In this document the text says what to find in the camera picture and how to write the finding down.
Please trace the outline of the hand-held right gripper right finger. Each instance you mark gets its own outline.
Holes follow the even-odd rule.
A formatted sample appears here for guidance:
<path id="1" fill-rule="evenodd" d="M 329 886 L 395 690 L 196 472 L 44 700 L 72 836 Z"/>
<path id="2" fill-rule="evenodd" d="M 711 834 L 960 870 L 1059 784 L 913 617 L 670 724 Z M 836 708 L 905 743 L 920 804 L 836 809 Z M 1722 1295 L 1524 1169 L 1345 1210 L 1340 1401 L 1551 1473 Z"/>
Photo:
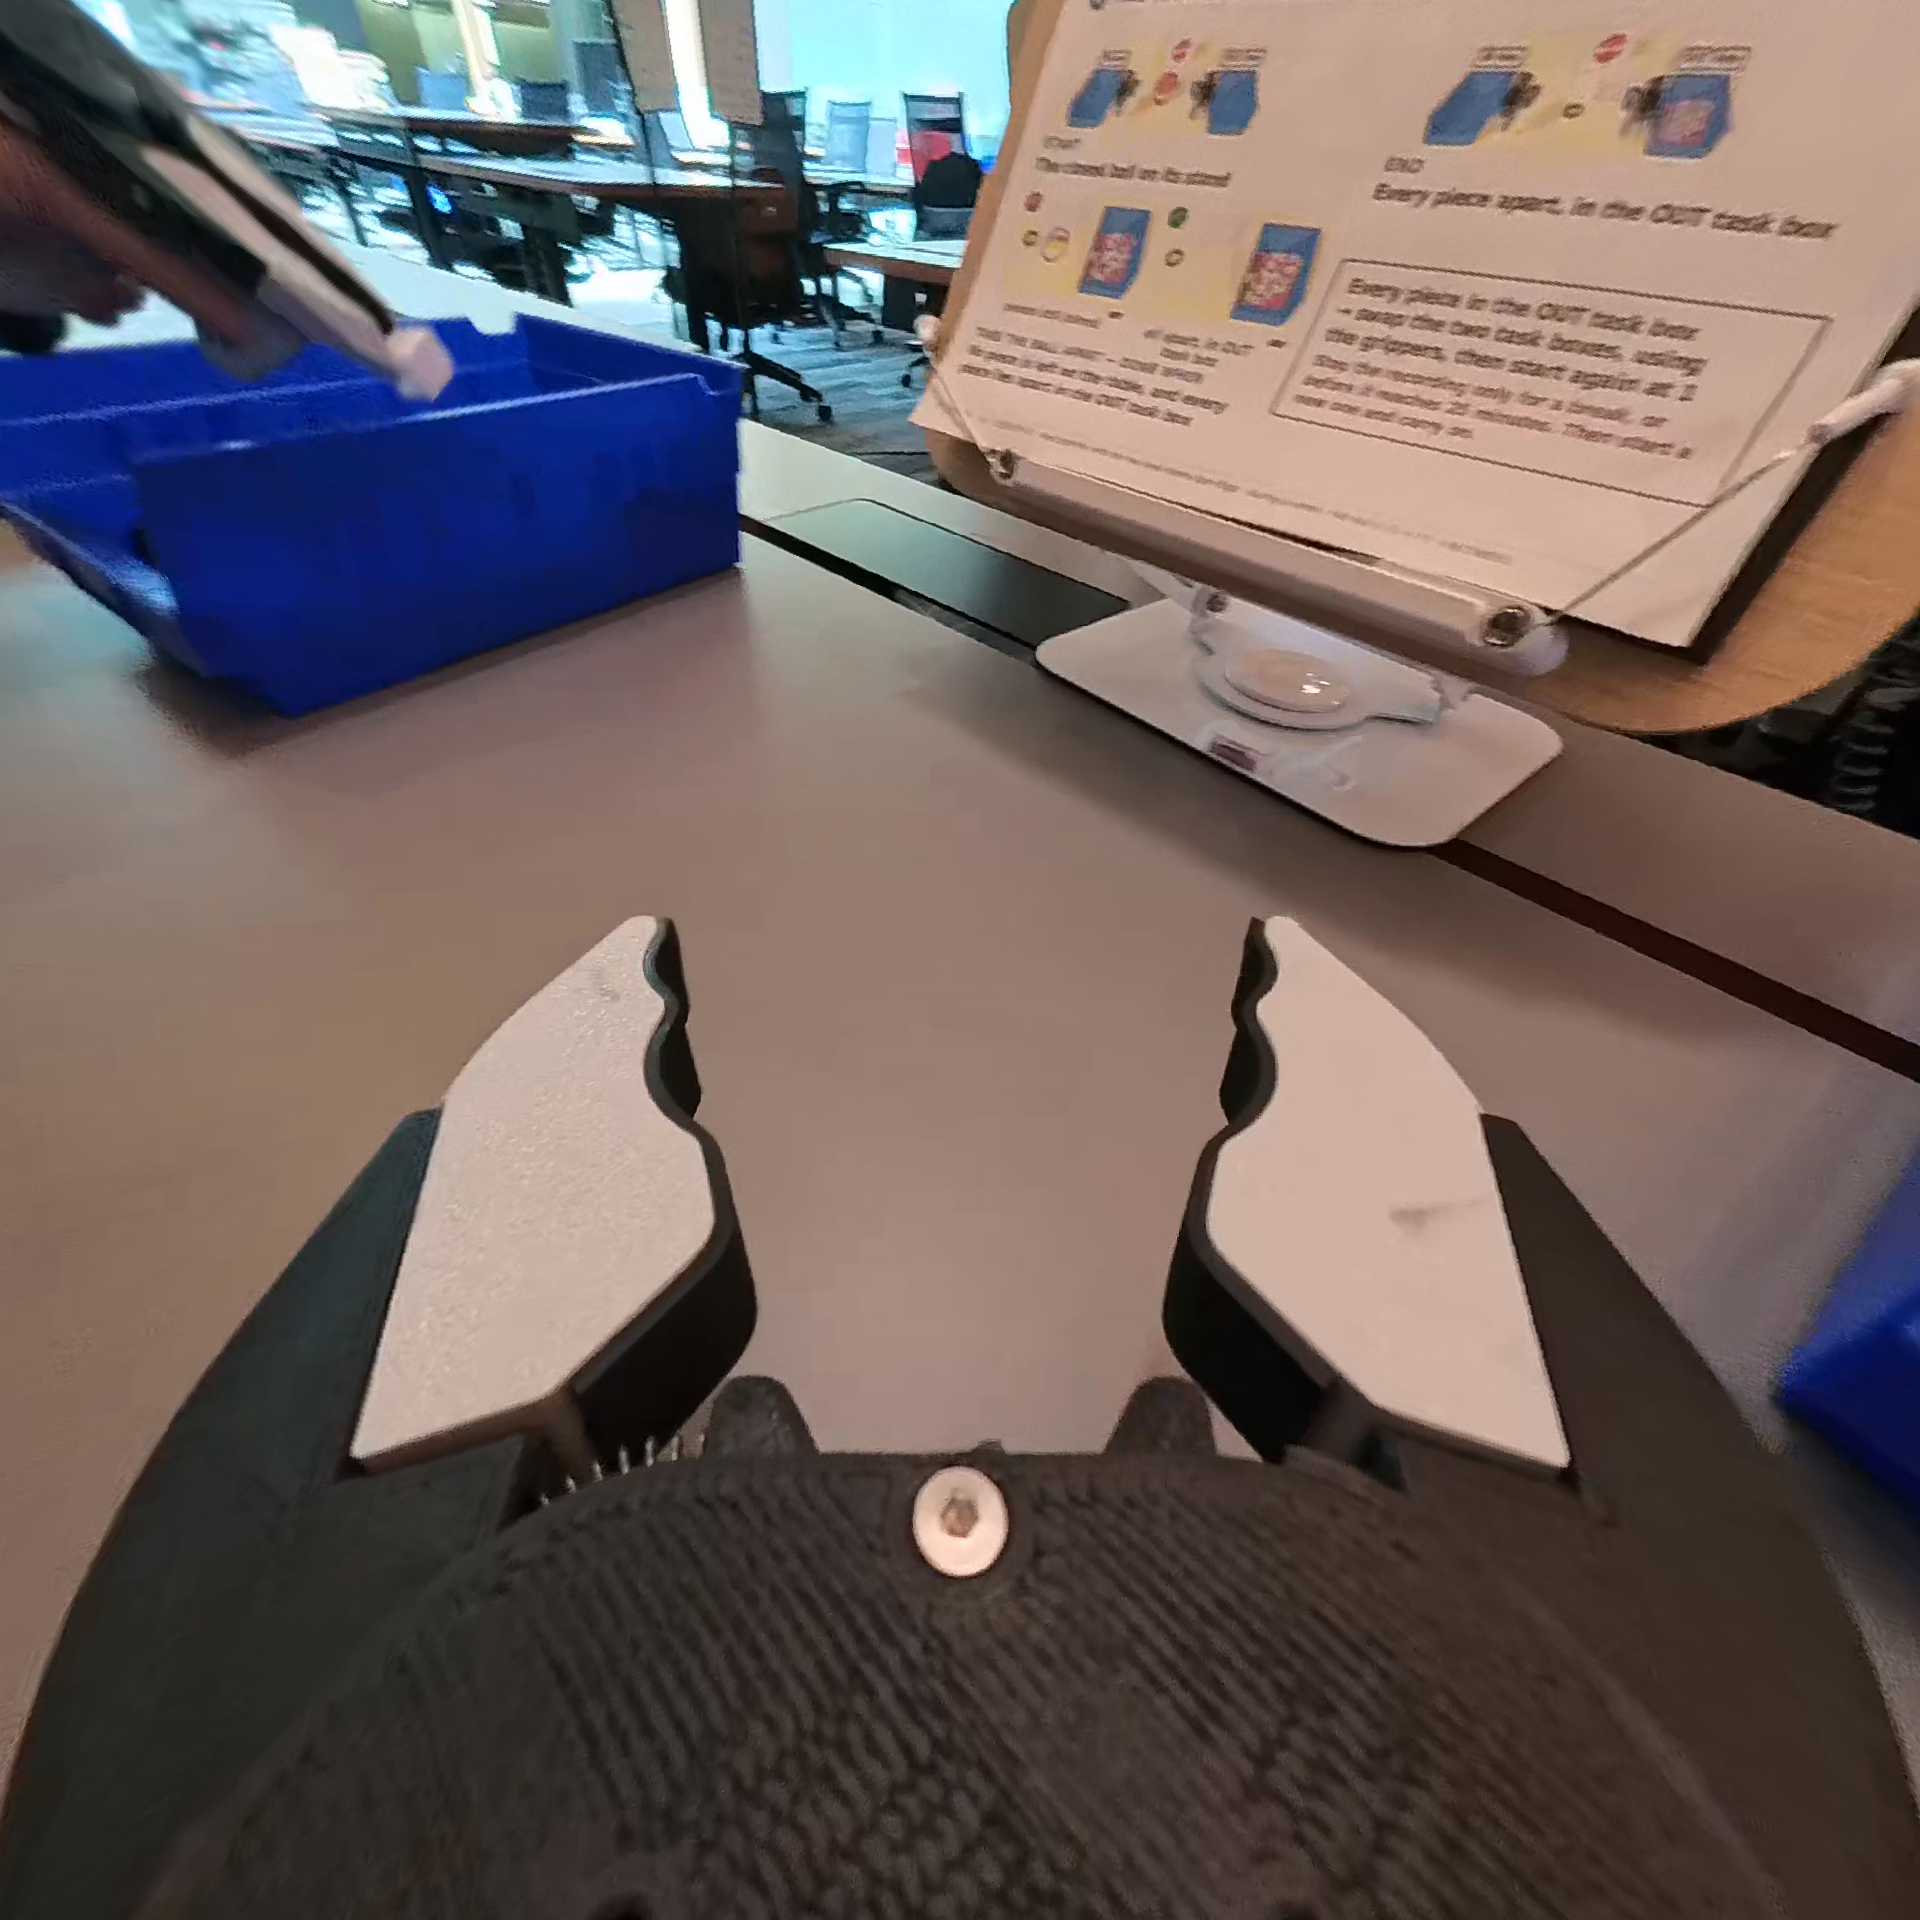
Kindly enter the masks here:
<path id="1" fill-rule="evenodd" d="M 1296 918 L 1250 918 L 1222 1126 L 1168 1261 L 1172 1357 L 1259 1457 L 1434 1445 L 1559 1478 L 1566 1422 L 1487 1116 Z"/>

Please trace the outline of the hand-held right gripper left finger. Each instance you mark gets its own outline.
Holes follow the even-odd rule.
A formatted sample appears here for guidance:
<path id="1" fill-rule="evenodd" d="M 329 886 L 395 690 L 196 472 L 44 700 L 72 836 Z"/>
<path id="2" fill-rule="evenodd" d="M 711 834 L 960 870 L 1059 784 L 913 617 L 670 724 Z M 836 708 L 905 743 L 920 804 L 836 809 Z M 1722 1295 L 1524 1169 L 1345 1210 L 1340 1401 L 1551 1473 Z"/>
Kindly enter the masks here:
<path id="1" fill-rule="evenodd" d="M 361 1472 L 515 1440 L 560 1484 L 670 1452 L 760 1304 L 673 918 L 618 924 L 440 1104 L 353 1428 Z"/>

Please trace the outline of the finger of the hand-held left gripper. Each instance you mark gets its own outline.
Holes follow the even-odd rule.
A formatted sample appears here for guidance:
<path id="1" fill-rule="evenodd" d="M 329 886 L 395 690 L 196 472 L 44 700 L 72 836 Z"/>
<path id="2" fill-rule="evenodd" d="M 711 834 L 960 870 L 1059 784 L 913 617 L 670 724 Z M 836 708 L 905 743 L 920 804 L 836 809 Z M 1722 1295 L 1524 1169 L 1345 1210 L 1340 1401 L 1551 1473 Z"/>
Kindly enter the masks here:
<path id="1" fill-rule="evenodd" d="M 399 319 L 303 204 L 227 133 L 135 136 L 145 178 L 184 208 L 208 268 L 307 342 L 391 342 Z"/>
<path id="2" fill-rule="evenodd" d="M 378 294 L 369 301 L 337 290 L 200 290 L 200 342 L 216 367 L 255 381 L 290 373 L 311 349 L 343 357 L 407 400 L 435 400 L 452 380 L 441 336 Z"/>

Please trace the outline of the blue plastic bin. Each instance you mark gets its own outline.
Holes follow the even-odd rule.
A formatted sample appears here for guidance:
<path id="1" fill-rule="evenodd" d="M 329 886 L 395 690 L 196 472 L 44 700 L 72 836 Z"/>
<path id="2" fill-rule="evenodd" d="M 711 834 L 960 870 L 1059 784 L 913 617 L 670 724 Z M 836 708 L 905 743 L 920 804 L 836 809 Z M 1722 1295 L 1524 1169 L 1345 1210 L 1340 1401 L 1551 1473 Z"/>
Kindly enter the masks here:
<path id="1" fill-rule="evenodd" d="M 303 716 L 736 565 L 729 360 L 530 314 L 440 338 L 432 402 L 311 349 L 116 426 L 186 664 Z"/>
<path id="2" fill-rule="evenodd" d="M 1784 1360 L 1775 1398 L 1918 1514 L 1918 1158 Z"/>
<path id="3" fill-rule="evenodd" d="M 188 341 L 4 354 L 4 524 L 35 554 L 202 681 L 202 532 L 177 454 L 206 417 L 208 360 Z"/>

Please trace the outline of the person's left hand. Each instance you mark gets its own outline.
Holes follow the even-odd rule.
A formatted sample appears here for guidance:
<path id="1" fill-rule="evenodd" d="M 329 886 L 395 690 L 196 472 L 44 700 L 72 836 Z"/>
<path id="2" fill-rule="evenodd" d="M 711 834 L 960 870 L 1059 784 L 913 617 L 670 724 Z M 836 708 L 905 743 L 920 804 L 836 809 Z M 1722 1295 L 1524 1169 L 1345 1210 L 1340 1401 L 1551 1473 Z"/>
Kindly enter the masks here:
<path id="1" fill-rule="evenodd" d="M 49 354 L 67 324 L 116 324 L 150 285 L 143 238 L 3 122 L 3 349 Z"/>

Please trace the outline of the long dark desk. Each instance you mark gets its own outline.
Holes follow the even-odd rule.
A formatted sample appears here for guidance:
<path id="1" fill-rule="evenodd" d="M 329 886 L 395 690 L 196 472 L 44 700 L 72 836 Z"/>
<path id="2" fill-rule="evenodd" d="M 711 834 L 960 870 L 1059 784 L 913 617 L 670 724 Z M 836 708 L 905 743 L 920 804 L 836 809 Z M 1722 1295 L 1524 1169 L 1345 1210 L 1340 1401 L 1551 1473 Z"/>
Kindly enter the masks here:
<path id="1" fill-rule="evenodd" d="M 440 270 L 474 264 L 562 303 L 570 256 L 611 233 L 616 208 L 673 233 L 708 208 L 724 229 L 776 238 L 799 217 L 778 175 L 657 165 L 562 120 L 347 106 L 214 119 L 279 180 L 332 193 L 358 245 L 404 233 Z"/>

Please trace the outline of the white stand base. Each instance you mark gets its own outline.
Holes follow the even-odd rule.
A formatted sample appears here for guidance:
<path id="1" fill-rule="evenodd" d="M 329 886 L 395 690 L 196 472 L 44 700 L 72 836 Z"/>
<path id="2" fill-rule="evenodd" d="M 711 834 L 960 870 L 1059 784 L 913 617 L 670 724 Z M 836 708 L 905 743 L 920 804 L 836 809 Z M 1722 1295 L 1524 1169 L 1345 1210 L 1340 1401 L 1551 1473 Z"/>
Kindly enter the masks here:
<path id="1" fill-rule="evenodd" d="M 1459 839 L 1566 748 L 1474 684 L 1204 588 L 1054 636 L 1039 666 L 1380 848 Z"/>

